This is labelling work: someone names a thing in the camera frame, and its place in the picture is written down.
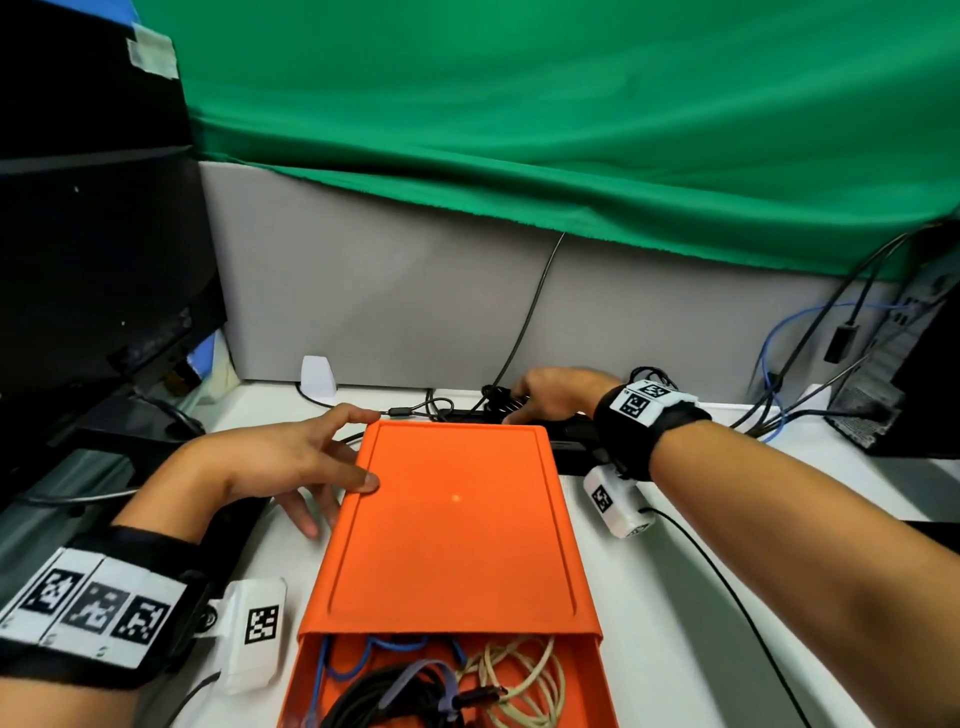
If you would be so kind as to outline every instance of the black wrist strap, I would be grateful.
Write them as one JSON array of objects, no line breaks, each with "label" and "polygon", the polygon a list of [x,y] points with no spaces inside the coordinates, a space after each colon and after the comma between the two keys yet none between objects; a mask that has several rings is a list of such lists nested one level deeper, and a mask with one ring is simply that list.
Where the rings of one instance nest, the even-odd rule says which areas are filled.
[{"label": "black wrist strap", "polygon": [[[146,685],[184,653],[211,596],[210,580],[199,547],[126,526],[110,526],[96,533],[82,534],[68,547],[133,564],[180,582],[185,589],[171,606],[169,616],[137,667],[120,667],[50,649],[42,646],[42,642],[26,644],[3,639],[0,629],[0,675],[121,691]],[[81,593],[82,588],[78,588],[77,595]]]},{"label": "black wrist strap", "polygon": [[712,420],[695,402],[682,401],[663,409],[649,426],[611,409],[626,385],[614,387],[597,405],[593,423],[613,464],[634,480],[650,480],[650,456],[664,432],[700,420]]}]

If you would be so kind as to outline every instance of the wrist strap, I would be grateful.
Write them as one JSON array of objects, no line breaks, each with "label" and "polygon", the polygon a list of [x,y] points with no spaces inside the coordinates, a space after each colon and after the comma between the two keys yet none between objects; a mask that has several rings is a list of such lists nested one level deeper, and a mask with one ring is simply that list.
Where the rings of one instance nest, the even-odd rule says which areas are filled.
[{"label": "wrist strap", "polygon": [[124,526],[83,534],[0,609],[0,674],[139,688],[185,651],[209,593],[193,544]]},{"label": "wrist strap", "polygon": [[696,397],[648,380],[614,387],[593,414],[611,461],[634,480],[650,480],[650,456],[664,432],[700,420],[712,418]]}]

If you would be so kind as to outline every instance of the green backdrop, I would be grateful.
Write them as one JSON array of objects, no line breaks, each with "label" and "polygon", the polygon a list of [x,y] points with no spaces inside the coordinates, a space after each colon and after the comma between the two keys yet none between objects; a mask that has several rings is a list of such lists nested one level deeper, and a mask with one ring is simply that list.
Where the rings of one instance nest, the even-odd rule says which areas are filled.
[{"label": "green backdrop", "polygon": [[136,4],[212,159],[825,273],[960,202],[957,0]]}]

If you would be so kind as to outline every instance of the orange tray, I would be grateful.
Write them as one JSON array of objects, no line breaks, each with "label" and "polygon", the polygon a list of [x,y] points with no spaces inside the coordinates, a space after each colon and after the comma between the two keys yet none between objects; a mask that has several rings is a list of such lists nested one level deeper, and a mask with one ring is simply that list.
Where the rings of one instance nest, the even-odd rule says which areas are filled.
[{"label": "orange tray", "polygon": [[[614,728],[600,623],[546,431],[384,421],[368,427],[358,464],[380,490],[344,499],[278,725],[302,726],[324,636],[343,670],[367,635],[449,634],[468,655],[490,640],[556,636],[567,692],[560,727]],[[422,653],[374,650],[371,667],[423,656],[451,657],[436,641]],[[521,679],[508,667],[498,675],[508,686]],[[324,680],[322,714],[346,686]]]}]

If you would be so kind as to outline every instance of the white desk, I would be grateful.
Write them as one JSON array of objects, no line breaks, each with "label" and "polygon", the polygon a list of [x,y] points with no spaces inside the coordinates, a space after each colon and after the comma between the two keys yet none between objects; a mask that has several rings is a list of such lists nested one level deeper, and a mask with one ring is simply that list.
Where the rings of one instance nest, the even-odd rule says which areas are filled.
[{"label": "white desk", "polygon": [[[477,393],[452,396],[458,407],[476,402]],[[339,401],[385,409],[422,401],[421,391],[341,390]],[[729,424],[742,412],[736,405],[707,405],[717,422]],[[224,401],[194,411],[208,428],[302,420],[323,410],[300,398],[290,385],[247,384]],[[358,430],[345,428],[342,436]],[[851,447],[819,418],[789,425],[775,447],[846,483],[902,519],[958,520],[960,488],[944,470],[921,462],[918,472],[895,473],[919,478],[931,492],[904,496],[874,461]],[[909,467],[902,463],[903,470]],[[596,517],[580,478],[563,477],[590,590],[604,631],[601,653],[620,728],[793,728],[800,726],[792,706],[732,600],[709,566],[672,526],[660,523],[641,536],[618,541]],[[656,490],[652,504],[683,517]],[[273,728],[296,657],[296,632],[327,536],[307,541],[273,508],[255,529],[238,577],[282,576],[286,579],[288,630],[283,639],[282,671],[267,688],[224,696],[204,689],[180,715],[176,725],[219,728]],[[820,662],[736,577],[720,568],[737,589],[764,635],[814,726],[866,728],[870,721]],[[187,667],[163,689],[146,725],[162,724],[190,685],[213,671],[206,650],[195,650]]]}]

